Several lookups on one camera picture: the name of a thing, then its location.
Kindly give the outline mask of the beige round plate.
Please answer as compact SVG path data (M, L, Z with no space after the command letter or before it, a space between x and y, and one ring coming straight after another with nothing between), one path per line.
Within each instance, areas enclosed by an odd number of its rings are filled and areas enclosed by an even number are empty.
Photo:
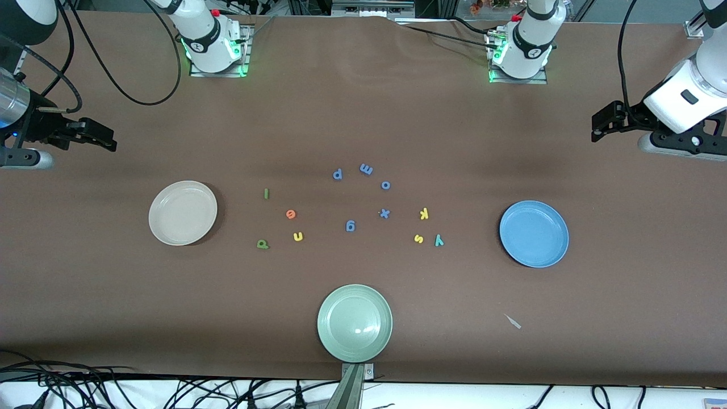
M185 246L204 238L217 216L218 202L210 187L179 181L157 194L148 212L148 225L161 243Z

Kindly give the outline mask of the blue round plate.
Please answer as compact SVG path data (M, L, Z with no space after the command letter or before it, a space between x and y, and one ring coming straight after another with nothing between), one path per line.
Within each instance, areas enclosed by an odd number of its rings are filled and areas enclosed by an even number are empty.
M519 201L504 210L499 239L514 261L530 268L548 268L563 259L570 244L565 219L550 205Z

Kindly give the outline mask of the brown table cover sheet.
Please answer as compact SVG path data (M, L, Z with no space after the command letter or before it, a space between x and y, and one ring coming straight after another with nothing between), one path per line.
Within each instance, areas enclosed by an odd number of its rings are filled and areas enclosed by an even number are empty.
M727 164L643 153L638 132L591 142L592 114L620 97L618 31L565 25L547 85L509 85L473 45L286 16L254 37L246 78L185 76L153 107L121 96L77 34L80 115L118 150L48 148L52 170L0 170L0 349L339 378L316 316L361 283L392 308L384 381L727 386ZM171 246L148 212L179 181L210 187L218 216ZM527 200L566 221L554 266L501 244L504 210Z

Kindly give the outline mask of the grey metal box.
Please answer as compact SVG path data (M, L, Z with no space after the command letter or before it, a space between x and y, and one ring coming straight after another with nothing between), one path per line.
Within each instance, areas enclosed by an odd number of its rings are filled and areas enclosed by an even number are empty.
M332 0L331 16L415 18L415 0Z

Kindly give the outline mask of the green round plate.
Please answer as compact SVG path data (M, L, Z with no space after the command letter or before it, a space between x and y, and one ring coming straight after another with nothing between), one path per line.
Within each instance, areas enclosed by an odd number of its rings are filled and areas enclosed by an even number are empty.
M333 290L316 319L317 336L332 357L347 363L371 362L392 336L392 310L383 295L362 284Z

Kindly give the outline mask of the aluminium frame profile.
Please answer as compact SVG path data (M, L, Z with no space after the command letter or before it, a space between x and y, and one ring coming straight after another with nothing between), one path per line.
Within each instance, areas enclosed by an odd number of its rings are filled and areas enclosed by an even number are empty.
M5 61L3 62L3 67L8 70L11 74L15 75L18 74L22 67L23 63L25 62L26 56L25 50L18 48L16 46L8 46L7 47L7 55L5 57Z
M701 10L696 13L688 21L684 23L684 31L688 39L705 40L709 38L712 29L707 23L705 11L707 7L704 2L709 3L710 0L699 0Z

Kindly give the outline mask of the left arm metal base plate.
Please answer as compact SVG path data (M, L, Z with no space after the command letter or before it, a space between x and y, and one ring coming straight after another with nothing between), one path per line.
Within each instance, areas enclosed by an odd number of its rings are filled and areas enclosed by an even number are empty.
M507 83L512 85L546 85L547 74L545 65L552 51L531 49L524 53L512 44L509 34L498 34L491 37L495 48L488 52L489 81L491 83Z

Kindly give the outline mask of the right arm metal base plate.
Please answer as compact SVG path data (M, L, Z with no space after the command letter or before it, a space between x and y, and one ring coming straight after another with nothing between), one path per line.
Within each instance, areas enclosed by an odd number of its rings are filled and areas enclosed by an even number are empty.
M247 76L252 53L254 26L227 20L220 36L202 52L202 45L183 42L190 60L192 77L243 78Z

